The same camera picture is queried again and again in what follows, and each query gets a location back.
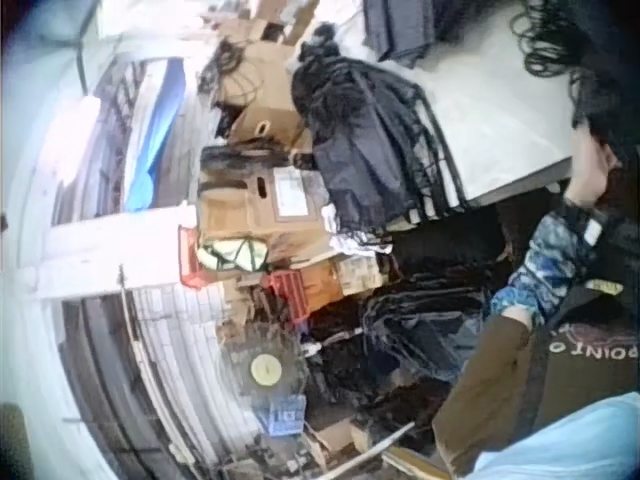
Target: person's hand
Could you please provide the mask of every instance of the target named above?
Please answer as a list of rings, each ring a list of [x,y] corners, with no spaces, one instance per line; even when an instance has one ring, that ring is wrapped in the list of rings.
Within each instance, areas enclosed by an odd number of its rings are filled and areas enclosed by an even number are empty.
[[[588,126],[580,126],[574,135],[571,181],[565,198],[579,207],[593,207],[607,189],[609,172],[617,164],[609,146],[600,145]]]

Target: brown shirt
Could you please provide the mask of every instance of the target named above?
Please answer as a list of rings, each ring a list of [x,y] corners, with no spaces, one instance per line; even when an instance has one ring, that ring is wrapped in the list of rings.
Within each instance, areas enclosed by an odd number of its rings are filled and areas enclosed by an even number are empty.
[[[585,331],[576,334],[576,330],[565,327],[548,342],[544,340],[548,363],[529,433],[595,401],[638,387],[633,336],[610,343],[605,353],[604,345],[594,346],[593,331],[592,338],[587,338]],[[602,342],[609,340],[606,334]],[[520,322],[505,317],[489,320],[476,351],[433,421],[440,455],[455,475],[472,472],[483,451],[500,451],[513,443],[530,367],[539,361],[536,357],[531,364],[535,343],[536,337]]]

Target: blue tarp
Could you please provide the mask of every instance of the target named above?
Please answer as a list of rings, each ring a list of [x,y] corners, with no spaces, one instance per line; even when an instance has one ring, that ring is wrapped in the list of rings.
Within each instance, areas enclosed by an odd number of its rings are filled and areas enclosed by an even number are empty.
[[[162,156],[162,147],[169,136],[171,124],[184,100],[185,88],[182,59],[169,59],[162,87],[149,120],[149,128],[136,160],[133,181],[124,204],[126,212],[146,210],[153,202],[155,165]]]

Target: white label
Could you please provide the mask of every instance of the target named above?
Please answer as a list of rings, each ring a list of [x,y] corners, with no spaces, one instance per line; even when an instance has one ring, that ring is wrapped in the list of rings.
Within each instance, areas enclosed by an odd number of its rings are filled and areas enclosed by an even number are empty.
[[[295,167],[274,168],[278,213],[281,217],[309,215],[302,173]]]

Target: blue plastic crate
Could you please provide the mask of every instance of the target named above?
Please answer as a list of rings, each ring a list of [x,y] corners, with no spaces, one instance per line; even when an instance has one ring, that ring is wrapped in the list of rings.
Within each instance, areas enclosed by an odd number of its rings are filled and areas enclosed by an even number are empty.
[[[284,437],[302,433],[306,408],[306,396],[291,395],[270,405],[254,406],[253,411],[267,435]]]

